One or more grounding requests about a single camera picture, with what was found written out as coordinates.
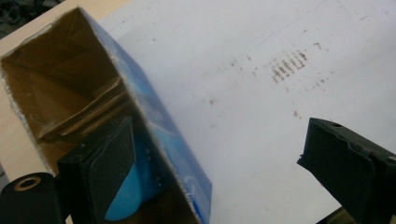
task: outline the open cardboard box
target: open cardboard box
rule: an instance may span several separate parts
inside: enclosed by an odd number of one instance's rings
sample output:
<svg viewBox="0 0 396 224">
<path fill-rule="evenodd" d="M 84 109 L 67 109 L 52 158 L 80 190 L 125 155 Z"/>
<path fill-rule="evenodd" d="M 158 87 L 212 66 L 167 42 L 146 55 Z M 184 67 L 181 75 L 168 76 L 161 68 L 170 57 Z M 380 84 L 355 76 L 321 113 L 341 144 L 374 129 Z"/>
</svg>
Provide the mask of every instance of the open cardboard box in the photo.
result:
<svg viewBox="0 0 396 224">
<path fill-rule="evenodd" d="M 211 184 L 143 71 L 82 9 L 1 59 L 10 102 L 49 171 L 88 133 L 130 115 L 172 184 L 121 223 L 208 223 Z"/>
</svg>

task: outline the black object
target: black object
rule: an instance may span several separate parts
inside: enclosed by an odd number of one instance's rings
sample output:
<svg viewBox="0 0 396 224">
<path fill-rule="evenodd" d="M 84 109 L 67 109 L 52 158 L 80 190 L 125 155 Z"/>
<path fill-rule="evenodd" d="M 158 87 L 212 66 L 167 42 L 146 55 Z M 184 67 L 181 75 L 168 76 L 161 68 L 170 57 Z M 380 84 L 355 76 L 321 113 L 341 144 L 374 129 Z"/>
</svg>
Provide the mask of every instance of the black object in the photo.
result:
<svg viewBox="0 0 396 224">
<path fill-rule="evenodd" d="M 109 122 L 58 160 L 60 174 L 23 176 L 0 197 L 2 224 L 103 223 L 135 161 L 131 118 Z"/>
<path fill-rule="evenodd" d="M 361 224 L 389 224 L 396 207 L 396 155 L 323 119 L 310 119 L 298 164 Z"/>
</svg>

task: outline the cardboard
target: cardboard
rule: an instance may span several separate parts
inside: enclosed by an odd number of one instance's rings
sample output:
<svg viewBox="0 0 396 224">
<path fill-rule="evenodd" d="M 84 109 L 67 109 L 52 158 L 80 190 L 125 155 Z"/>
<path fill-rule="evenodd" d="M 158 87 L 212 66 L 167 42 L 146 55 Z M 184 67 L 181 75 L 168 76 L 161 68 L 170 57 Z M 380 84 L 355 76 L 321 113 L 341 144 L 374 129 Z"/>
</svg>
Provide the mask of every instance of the cardboard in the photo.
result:
<svg viewBox="0 0 396 224">
<path fill-rule="evenodd" d="M 1 72 L 10 102 L 50 171 L 57 174 L 55 162 L 92 130 L 131 115 L 134 132 L 150 135 L 152 153 L 173 184 L 123 223 L 209 222 L 209 180 L 144 72 L 82 9 L 25 40 L 1 59 Z"/>
</svg>

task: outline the clamp jaw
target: clamp jaw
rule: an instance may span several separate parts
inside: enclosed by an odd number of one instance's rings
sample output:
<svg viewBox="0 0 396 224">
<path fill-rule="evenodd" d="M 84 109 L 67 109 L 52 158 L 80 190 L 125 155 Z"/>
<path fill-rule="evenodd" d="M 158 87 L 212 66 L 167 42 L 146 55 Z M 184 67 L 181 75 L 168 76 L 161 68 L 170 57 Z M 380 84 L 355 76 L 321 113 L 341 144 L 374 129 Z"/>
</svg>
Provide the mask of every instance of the clamp jaw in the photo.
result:
<svg viewBox="0 0 396 224">
<path fill-rule="evenodd" d="M 396 155 L 348 128 L 310 119 L 304 154 L 297 163 L 357 223 L 389 224 L 396 214 Z"/>
</svg>

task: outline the table surface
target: table surface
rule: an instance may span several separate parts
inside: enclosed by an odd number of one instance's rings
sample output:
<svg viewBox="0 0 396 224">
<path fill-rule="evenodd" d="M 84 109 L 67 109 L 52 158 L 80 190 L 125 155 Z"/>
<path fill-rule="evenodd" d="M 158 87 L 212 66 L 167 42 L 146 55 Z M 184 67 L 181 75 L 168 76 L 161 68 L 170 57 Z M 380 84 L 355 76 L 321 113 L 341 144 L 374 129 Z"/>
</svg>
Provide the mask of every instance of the table surface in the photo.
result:
<svg viewBox="0 0 396 224">
<path fill-rule="evenodd" d="M 0 41 L 0 55 L 69 1 Z M 93 2 L 79 4 L 98 19 L 126 1 Z M 99 22 L 212 181 L 211 223 L 316 223 L 339 206 L 296 164 L 309 118 L 396 152 L 394 0 L 132 1 Z M 3 88 L 0 103 L 9 179 L 45 170 Z"/>
</svg>

